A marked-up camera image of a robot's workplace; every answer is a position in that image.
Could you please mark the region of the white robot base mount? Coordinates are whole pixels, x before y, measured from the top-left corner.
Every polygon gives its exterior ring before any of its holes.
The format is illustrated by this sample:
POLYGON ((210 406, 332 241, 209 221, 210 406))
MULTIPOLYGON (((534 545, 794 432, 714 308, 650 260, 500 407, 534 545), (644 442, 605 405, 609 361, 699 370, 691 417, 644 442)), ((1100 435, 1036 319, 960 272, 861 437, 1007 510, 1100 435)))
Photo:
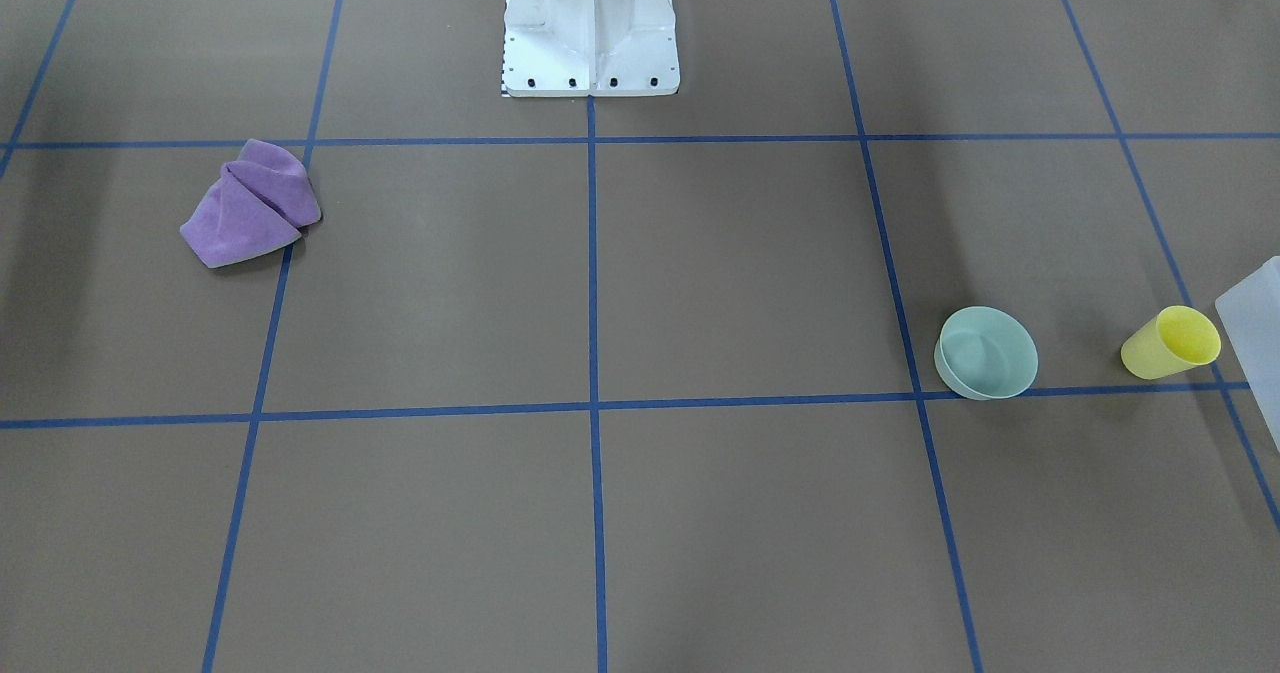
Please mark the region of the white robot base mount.
POLYGON ((675 0, 504 0, 502 93, 668 96, 681 88, 675 0))

